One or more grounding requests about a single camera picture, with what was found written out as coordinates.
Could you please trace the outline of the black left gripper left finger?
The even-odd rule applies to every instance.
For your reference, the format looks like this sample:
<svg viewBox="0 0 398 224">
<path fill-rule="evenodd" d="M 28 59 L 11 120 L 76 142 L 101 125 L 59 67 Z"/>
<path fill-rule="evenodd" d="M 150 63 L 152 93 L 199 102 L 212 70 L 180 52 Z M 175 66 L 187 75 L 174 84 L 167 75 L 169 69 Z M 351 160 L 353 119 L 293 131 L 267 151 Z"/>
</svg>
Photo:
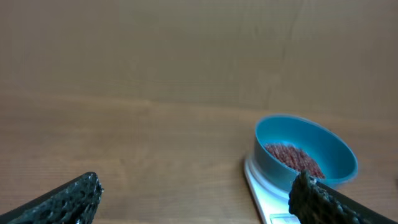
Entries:
<svg viewBox="0 0 398 224">
<path fill-rule="evenodd" d="M 81 176 L 1 215 L 7 224 L 92 224 L 103 188 L 95 172 Z"/>
</svg>

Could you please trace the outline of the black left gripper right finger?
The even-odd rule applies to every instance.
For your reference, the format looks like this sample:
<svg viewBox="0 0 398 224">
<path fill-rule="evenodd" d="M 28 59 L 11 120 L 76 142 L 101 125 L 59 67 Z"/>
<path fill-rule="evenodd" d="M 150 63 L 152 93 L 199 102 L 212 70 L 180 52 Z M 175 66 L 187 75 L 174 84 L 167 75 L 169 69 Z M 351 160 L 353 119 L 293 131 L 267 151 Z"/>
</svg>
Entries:
<svg viewBox="0 0 398 224">
<path fill-rule="evenodd" d="M 303 171 L 289 192 L 289 213 L 301 224 L 397 224 Z"/>
</svg>

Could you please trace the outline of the white digital kitchen scale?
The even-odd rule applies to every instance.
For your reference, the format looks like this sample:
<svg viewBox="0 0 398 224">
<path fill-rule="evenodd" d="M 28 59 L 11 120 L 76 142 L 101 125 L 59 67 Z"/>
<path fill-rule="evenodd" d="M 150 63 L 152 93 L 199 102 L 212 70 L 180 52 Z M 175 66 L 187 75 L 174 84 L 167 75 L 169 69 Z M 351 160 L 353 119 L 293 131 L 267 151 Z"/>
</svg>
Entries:
<svg viewBox="0 0 398 224">
<path fill-rule="evenodd" d="M 259 172 L 252 154 L 246 156 L 243 171 L 263 223 L 300 224 L 298 218 L 289 213 L 289 194 L 270 183 Z"/>
</svg>

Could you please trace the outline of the red beans in bowl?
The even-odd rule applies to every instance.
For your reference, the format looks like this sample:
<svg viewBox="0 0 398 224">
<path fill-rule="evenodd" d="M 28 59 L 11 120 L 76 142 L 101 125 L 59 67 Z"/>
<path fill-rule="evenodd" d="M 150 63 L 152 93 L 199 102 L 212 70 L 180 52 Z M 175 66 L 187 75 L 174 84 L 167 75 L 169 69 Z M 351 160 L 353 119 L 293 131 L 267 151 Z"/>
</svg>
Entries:
<svg viewBox="0 0 398 224">
<path fill-rule="evenodd" d="M 266 144 L 265 149 L 291 169 L 299 172 L 307 170 L 313 177 L 325 178 L 318 163 L 300 148 L 285 144 Z"/>
</svg>

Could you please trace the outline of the blue metal bowl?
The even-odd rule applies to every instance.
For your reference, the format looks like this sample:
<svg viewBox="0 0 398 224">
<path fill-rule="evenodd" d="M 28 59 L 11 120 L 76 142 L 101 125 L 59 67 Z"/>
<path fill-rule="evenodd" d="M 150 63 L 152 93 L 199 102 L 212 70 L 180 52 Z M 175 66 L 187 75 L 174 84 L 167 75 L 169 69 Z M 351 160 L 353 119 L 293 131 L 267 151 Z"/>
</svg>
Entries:
<svg viewBox="0 0 398 224">
<path fill-rule="evenodd" d="M 320 182 L 335 188 L 358 175 L 358 160 L 351 148 L 335 133 L 309 119 L 274 114 L 260 119 L 254 128 L 253 159 L 263 177 L 289 192 L 299 174 L 270 154 L 265 145 L 292 145 L 306 152 L 320 166 L 325 178 Z"/>
</svg>

